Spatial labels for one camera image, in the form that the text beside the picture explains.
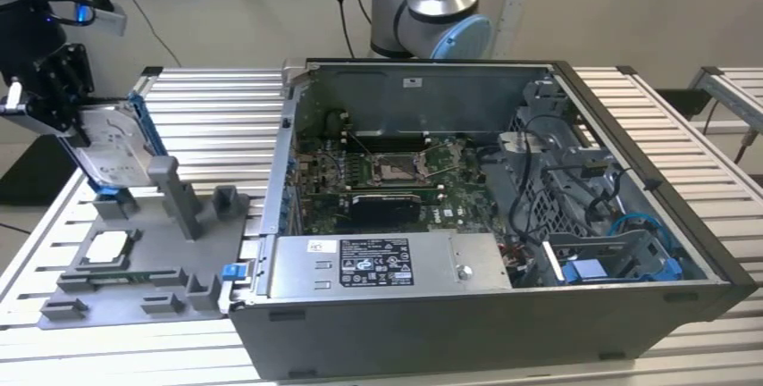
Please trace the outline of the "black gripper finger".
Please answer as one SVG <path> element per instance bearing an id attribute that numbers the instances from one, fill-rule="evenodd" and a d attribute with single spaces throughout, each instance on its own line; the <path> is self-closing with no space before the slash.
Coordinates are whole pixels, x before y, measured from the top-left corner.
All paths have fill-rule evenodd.
<path id="1" fill-rule="evenodd" d="M 93 92 L 93 77 L 83 44 L 65 44 L 40 63 L 41 120 L 75 146 L 89 146 L 79 107 Z"/>

